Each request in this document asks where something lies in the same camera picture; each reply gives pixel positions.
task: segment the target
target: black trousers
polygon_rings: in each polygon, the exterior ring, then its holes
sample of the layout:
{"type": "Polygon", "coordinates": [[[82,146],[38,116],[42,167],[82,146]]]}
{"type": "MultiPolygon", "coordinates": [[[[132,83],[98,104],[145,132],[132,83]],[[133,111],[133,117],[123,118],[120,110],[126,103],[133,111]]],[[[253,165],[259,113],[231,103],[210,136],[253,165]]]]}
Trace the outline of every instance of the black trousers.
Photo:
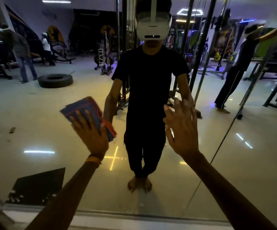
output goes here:
{"type": "Polygon", "coordinates": [[[45,50],[45,57],[47,57],[50,66],[51,66],[51,65],[52,65],[52,66],[56,65],[55,62],[54,62],[53,59],[52,59],[51,51],[46,51],[46,50],[45,50]]]}
{"type": "Polygon", "coordinates": [[[128,134],[126,130],[124,143],[128,153],[130,169],[136,177],[147,178],[149,174],[156,170],[165,142],[165,130],[148,134],[147,137],[145,135],[128,134]]]}
{"type": "Polygon", "coordinates": [[[217,108],[224,108],[225,102],[228,100],[229,96],[235,91],[236,87],[238,86],[240,80],[244,75],[244,72],[245,71],[238,66],[233,66],[231,69],[229,69],[225,84],[221,88],[215,100],[217,108]]]}

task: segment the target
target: orange wristband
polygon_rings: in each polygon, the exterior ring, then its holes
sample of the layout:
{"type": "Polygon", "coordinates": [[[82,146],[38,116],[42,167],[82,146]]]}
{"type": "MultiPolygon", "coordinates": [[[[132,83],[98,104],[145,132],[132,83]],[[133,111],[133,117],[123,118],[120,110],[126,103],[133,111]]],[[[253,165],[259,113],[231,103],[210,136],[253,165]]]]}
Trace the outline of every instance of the orange wristband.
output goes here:
{"type": "Polygon", "coordinates": [[[86,160],[85,162],[89,162],[89,161],[95,162],[95,163],[97,163],[98,165],[101,165],[101,161],[100,161],[100,159],[98,159],[97,157],[91,156],[91,157],[87,158],[87,160],[86,160]]]}

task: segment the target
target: black tire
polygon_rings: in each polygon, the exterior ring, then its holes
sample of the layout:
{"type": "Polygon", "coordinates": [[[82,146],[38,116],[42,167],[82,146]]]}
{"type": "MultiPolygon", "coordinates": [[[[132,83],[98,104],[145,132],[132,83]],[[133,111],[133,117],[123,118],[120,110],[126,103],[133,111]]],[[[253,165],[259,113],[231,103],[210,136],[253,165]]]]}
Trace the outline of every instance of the black tire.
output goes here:
{"type": "Polygon", "coordinates": [[[43,88],[61,88],[74,82],[71,75],[59,73],[40,76],[37,80],[43,88]]]}

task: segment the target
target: gym floor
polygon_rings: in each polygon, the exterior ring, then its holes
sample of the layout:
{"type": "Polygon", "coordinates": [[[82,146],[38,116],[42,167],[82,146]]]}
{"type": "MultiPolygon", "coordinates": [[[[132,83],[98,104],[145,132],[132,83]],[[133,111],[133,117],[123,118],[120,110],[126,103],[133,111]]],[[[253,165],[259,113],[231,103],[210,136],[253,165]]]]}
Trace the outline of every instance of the gym floor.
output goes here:
{"type": "MultiPolygon", "coordinates": [[[[53,176],[52,186],[60,189],[83,164],[89,152],[59,110],[86,96],[93,96],[103,108],[112,80],[111,76],[101,76],[94,67],[92,56],[79,57],[72,65],[61,62],[56,67],[35,65],[39,76],[75,71],[74,84],[58,89],[41,88],[37,81],[21,84],[19,69],[7,71],[13,80],[0,79],[1,200],[26,205],[38,203],[36,200],[40,197],[35,196],[33,200],[34,196],[29,196],[29,191],[23,188],[25,183],[19,178],[28,176],[25,181],[31,178],[33,184],[39,179],[33,176],[35,174],[49,171],[42,179],[50,179],[49,174],[58,173],[53,176]],[[9,134],[12,127],[16,127],[15,132],[9,134]],[[55,153],[24,153],[27,150],[55,153]]],[[[28,67],[27,73],[32,80],[28,67]]],[[[199,79],[198,75],[193,94],[199,79]]],[[[212,165],[277,224],[277,109],[262,106],[275,82],[258,81],[245,105],[243,119],[235,121],[212,165]]],[[[241,81],[226,102],[231,114],[217,112],[214,108],[213,102],[223,84],[216,75],[206,76],[196,105],[203,116],[198,120],[200,150],[209,161],[231,125],[250,82],[241,81]]],[[[142,101],[142,108],[147,113],[152,112],[150,103],[144,106],[142,101]]],[[[148,194],[140,189],[133,194],[128,191],[127,182],[133,172],[123,145],[126,114],[127,110],[119,111],[114,117],[118,136],[110,143],[103,165],[90,181],[79,210],[225,220],[209,191],[203,184],[199,185],[197,175],[169,145],[164,147],[156,172],[150,175],[152,191],[148,194]]],[[[38,185],[33,189],[37,193],[55,195],[46,190],[47,186],[38,185]]],[[[39,205],[42,205],[45,201],[40,200],[39,205]]]]}

